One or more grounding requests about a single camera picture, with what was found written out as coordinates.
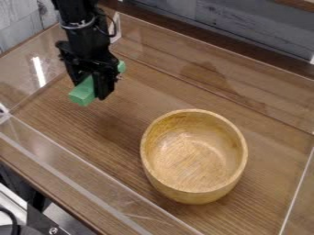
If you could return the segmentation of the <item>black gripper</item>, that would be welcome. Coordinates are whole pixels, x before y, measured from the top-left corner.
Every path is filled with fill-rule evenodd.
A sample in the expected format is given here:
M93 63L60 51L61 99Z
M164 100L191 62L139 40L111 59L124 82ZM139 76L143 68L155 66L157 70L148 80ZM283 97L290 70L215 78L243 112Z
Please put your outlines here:
M75 86L92 75L95 96L104 100L115 89L117 73L113 67L117 58L112 55L111 34L105 21L89 21L84 24L60 23L66 39L54 43L60 60L66 67L66 74Z

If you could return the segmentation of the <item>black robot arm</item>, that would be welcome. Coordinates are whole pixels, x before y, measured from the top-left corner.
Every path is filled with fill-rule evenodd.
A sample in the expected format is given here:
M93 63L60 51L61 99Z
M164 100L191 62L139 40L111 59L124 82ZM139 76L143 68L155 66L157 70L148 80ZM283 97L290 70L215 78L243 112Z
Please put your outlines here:
M97 7L97 0L52 0L58 24L66 39L58 40L58 58L75 86L92 78L95 97L104 100L112 93L119 75L119 59L111 53L111 39L117 33L108 29L112 19Z

